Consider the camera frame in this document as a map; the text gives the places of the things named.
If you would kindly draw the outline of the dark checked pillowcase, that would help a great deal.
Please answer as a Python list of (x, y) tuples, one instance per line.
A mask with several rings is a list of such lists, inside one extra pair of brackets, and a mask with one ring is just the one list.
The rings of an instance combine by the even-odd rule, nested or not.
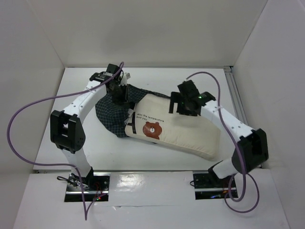
[(100, 99), (95, 105), (95, 112), (98, 120), (104, 127), (115, 134), (118, 138), (126, 138), (125, 127), (130, 116), (130, 111), (140, 102), (147, 94), (169, 99), (170, 97), (161, 93), (137, 88), (133, 85), (127, 87), (127, 101), (129, 107), (116, 105), (112, 101), (112, 96), (107, 94)]

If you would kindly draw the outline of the cream pillow with bear print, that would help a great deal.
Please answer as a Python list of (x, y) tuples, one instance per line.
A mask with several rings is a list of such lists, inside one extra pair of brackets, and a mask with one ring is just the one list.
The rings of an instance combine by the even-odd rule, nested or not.
[(184, 151), (207, 160), (216, 158), (220, 130), (201, 116), (169, 113), (170, 99), (147, 94), (129, 112), (129, 137)]

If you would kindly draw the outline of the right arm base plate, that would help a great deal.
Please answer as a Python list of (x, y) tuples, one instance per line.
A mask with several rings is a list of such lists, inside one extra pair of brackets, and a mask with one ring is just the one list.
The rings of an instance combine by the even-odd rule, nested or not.
[(193, 173), (193, 180), (190, 181), (190, 185), (194, 188), (195, 199), (224, 199), (228, 193), (228, 185), (230, 176), (218, 180), (212, 181), (207, 172)]

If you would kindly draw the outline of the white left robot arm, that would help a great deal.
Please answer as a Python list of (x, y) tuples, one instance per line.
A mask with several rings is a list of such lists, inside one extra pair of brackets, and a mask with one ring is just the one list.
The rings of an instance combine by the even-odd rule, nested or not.
[(127, 105), (130, 75), (123, 72), (123, 65), (109, 64), (106, 71), (93, 74), (85, 90), (71, 104), (50, 115), (51, 141), (73, 165), (72, 176), (83, 190), (91, 189), (95, 181), (93, 168), (83, 150), (86, 135), (82, 124), (95, 104), (107, 95), (116, 105)]

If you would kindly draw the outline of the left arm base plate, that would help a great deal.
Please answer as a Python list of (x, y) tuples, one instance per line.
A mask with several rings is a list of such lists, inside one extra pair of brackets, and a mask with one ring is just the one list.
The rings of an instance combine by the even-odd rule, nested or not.
[[(64, 202), (82, 202), (81, 185), (72, 174), (69, 174), (65, 191)], [(109, 174), (94, 174), (93, 184), (84, 186), (84, 200), (86, 202), (107, 202), (109, 200)]]

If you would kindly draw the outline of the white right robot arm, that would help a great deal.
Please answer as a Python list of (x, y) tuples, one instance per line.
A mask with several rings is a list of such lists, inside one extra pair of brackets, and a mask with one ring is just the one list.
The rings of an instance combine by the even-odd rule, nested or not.
[(208, 182), (219, 187), (224, 179), (242, 172), (250, 172), (268, 160), (267, 136), (262, 129), (253, 129), (225, 110), (209, 92), (199, 93), (193, 81), (178, 85), (172, 92), (169, 113), (202, 116), (232, 139), (235, 150), (231, 158), (222, 160), (208, 169)]

